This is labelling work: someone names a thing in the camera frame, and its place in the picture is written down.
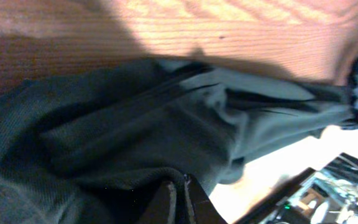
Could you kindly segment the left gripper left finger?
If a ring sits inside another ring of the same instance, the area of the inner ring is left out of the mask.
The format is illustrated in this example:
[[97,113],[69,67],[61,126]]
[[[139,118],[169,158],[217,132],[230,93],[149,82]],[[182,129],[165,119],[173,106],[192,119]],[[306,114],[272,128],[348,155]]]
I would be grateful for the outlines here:
[[140,216],[138,224],[174,224],[177,190],[172,182],[164,181]]

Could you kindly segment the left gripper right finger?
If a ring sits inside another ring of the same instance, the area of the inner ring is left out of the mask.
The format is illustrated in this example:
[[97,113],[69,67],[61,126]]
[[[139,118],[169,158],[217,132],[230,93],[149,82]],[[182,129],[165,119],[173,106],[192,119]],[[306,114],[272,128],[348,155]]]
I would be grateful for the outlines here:
[[188,224],[227,224],[193,175],[185,175],[184,189]]

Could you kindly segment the black Hydrogen t-shirt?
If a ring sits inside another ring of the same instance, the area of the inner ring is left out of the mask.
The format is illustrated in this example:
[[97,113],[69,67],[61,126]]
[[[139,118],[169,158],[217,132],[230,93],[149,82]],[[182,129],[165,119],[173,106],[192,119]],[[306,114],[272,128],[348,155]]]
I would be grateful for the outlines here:
[[246,162],[353,117],[339,86],[140,60],[27,80],[0,97],[0,223],[135,223],[161,182],[210,194]]

